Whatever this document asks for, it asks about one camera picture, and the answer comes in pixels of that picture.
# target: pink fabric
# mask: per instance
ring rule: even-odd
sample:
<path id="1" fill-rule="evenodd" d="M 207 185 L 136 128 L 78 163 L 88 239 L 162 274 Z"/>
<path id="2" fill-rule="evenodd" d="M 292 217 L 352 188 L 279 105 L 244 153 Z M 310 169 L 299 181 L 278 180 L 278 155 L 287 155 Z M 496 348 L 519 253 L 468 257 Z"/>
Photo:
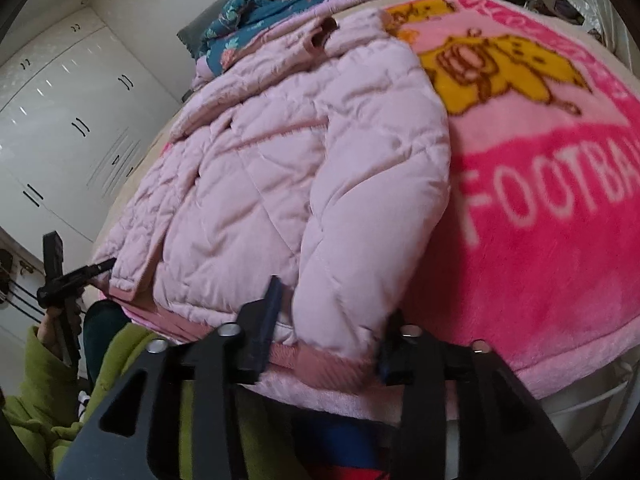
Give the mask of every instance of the pink fabric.
<path id="1" fill-rule="evenodd" d="M 107 296 L 100 292 L 101 300 Z M 116 301 L 129 319 L 140 326 L 148 328 L 171 341 L 181 344 L 206 336 L 212 329 L 207 325 L 198 325 L 181 318 L 173 312 L 158 309 L 149 294 L 141 294 L 136 298 L 136 303 L 127 303 L 118 298 L 109 298 Z"/>
<path id="2" fill-rule="evenodd" d="M 310 9 L 302 12 L 301 14 L 294 14 L 289 18 L 276 23 L 273 27 L 260 31 L 251 43 L 238 49 L 234 52 L 233 56 L 227 60 L 223 68 L 228 70 L 239 59 L 242 59 L 249 54 L 256 52 L 261 46 L 269 41 L 281 38 L 285 34 L 289 34 L 291 31 L 296 30 L 304 23 L 309 22 L 315 18 L 322 18 L 325 16 L 331 16 L 336 12 L 340 12 L 344 9 L 349 9 L 356 5 L 368 2 L 369 0 L 325 0 L 324 2 L 311 7 Z M 196 75 L 191 82 L 191 89 L 196 90 L 208 83 L 214 78 L 213 73 L 207 66 L 206 56 L 198 58 L 196 61 Z"/>
<path id="3" fill-rule="evenodd" d="M 487 340 L 547 396 L 640 344 L 640 101 L 535 15 L 445 1 L 392 9 L 453 152 L 452 201 L 402 307 L 439 338 Z"/>
<path id="4" fill-rule="evenodd" d="M 294 293 L 274 341 L 296 346 L 272 359 L 361 387 L 449 194 L 442 102 L 386 20 L 316 18 L 194 95 L 94 255 L 117 256 L 102 289 L 152 287 L 137 315 L 158 327 L 218 326 L 277 275 Z"/>

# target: cabinet door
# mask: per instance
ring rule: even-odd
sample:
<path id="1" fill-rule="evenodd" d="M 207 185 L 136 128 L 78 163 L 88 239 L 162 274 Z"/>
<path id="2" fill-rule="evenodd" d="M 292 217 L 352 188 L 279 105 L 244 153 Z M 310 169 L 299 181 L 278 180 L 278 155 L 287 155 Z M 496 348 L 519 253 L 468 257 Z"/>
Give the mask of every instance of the cabinet door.
<path id="1" fill-rule="evenodd" d="M 87 66 L 59 58 L 18 92 L 0 114 L 0 158 L 51 212 L 94 240 L 111 202 L 90 178 L 124 127 L 97 104 L 113 90 L 100 88 Z"/>
<path id="2" fill-rule="evenodd" d="M 103 28 L 34 76 L 0 113 L 0 162 L 95 240 L 117 193 L 178 108 Z"/>
<path id="3" fill-rule="evenodd" d="M 108 29 L 99 30 L 82 42 L 96 53 L 101 73 L 110 84 L 110 109 L 123 121 L 122 137 L 96 166 L 94 183 L 114 200 L 120 187 L 145 156 L 151 142 L 179 108 L 160 83 L 134 58 Z"/>
<path id="4" fill-rule="evenodd" d="M 63 269 L 71 272 L 87 263 L 92 244 L 49 211 L 0 163 L 0 225 L 16 242 L 42 261 L 42 236 L 58 231 L 65 248 Z"/>
<path id="5" fill-rule="evenodd" d="M 27 43 L 0 66 L 0 109 L 53 59 L 104 26 L 92 9 L 85 8 Z"/>

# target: cabinet handle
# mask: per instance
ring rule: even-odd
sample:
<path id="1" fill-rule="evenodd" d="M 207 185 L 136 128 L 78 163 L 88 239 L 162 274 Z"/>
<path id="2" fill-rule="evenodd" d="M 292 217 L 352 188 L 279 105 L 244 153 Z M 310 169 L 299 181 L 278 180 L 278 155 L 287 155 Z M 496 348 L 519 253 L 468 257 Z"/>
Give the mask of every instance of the cabinet handle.
<path id="1" fill-rule="evenodd" d="M 38 192 L 36 191 L 36 189 L 35 189 L 31 184 L 27 184 L 27 187 L 28 187 L 29 189 L 31 189 L 31 190 L 32 190 L 32 191 L 33 191 L 37 196 L 39 196 L 39 197 L 40 197 L 40 200 L 44 200 L 44 197 L 43 197 L 40 193 L 38 193 Z"/>
<path id="2" fill-rule="evenodd" d="M 80 129 L 80 126 L 78 126 L 76 123 L 71 123 L 71 125 L 72 125 L 76 130 L 78 130 L 78 131 L 82 134 L 82 136 L 83 136 L 83 137 L 86 137 L 86 133 L 84 133 L 84 131 L 82 131 L 82 130 Z"/>
<path id="3" fill-rule="evenodd" d="M 131 88 L 129 88 L 129 85 L 128 85 L 128 84 L 126 84 L 126 83 L 124 82 L 124 79 L 123 79 L 123 78 L 119 77 L 119 78 L 118 78 L 118 81 L 120 81 L 124 86 L 126 86 L 126 87 L 127 87 L 127 90 L 129 90 L 129 91 L 131 90 Z"/>
<path id="4" fill-rule="evenodd" d="M 86 128 L 86 132 L 87 132 L 87 133 L 91 132 L 91 130 L 89 129 L 89 127 L 88 127 L 86 124 L 84 124 L 84 121 L 83 121 L 82 119 L 78 119 L 78 118 L 76 117 L 76 121 L 78 121 L 80 124 L 82 124 L 82 126 L 84 126 L 84 127 Z"/>
<path id="5" fill-rule="evenodd" d="M 23 191 L 23 192 L 22 192 L 22 194 L 23 194 L 25 197 L 27 197 L 29 200 L 31 200 L 31 201 L 36 205 L 36 207 L 40 207 L 40 204 L 38 204 L 38 203 L 35 201 L 35 199 L 34 199 L 34 198 L 32 198 L 32 197 L 31 197 L 31 195 L 29 195 L 29 193 L 27 193 L 26 191 Z"/>

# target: black tool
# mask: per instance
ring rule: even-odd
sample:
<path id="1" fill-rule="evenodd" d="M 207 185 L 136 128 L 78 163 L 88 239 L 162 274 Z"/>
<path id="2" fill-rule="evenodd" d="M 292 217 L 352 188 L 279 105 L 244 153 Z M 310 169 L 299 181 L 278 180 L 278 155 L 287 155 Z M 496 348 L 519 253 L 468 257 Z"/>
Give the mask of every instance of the black tool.
<path id="1" fill-rule="evenodd" d="M 387 385 L 405 384 L 390 480 L 444 478 L 445 381 L 455 381 L 460 480 L 579 480 L 580 470 L 539 402 L 484 341 L 439 341 L 396 313 L 378 361 Z"/>
<path id="2" fill-rule="evenodd" d="M 99 264 L 84 266 L 68 274 L 62 273 L 63 245 L 57 232 L 42 237 L 42 253 L 44 260 L 45 284 L 36 292 L 38 304 L 42 308 L 60 306 L 64 312 L 54 322 L 56 338 L 62 349 L 63 362 L 67 366 L 76 367 L 80 360 L 80 345 L 69 325 L 68 316 L 76 308 L 76 301 L 89 281 L 113 269 L 116 258 Z"/>
<path id="3" fill-rule="evenodd" d="M 204 339 L 170 346 L 154 339 L 118 380 L 66 452 L 56 480 L 180 478 L 182 382 L 193 380 L 193 480 L 247 478 L 234 384 L 254 384 L 269 360 L 283 286 Z"/>

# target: jacket sleeve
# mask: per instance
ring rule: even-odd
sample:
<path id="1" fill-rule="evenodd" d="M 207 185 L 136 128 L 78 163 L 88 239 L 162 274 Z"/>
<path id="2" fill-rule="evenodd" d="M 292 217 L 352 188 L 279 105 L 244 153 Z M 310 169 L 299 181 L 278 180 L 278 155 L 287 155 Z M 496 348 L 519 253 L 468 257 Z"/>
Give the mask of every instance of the jacket sleeve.
<path id="1" fill-rule="evenodd" d="M 47 430 L 71 426 L 78 420 L 78 371 L 68 368 L 44 348 L 36 330 L 30 328 L 27 335 L 20 395 L 7 406 L 12 407 L 14 417 L 25 422 L 37 421 Z"/>

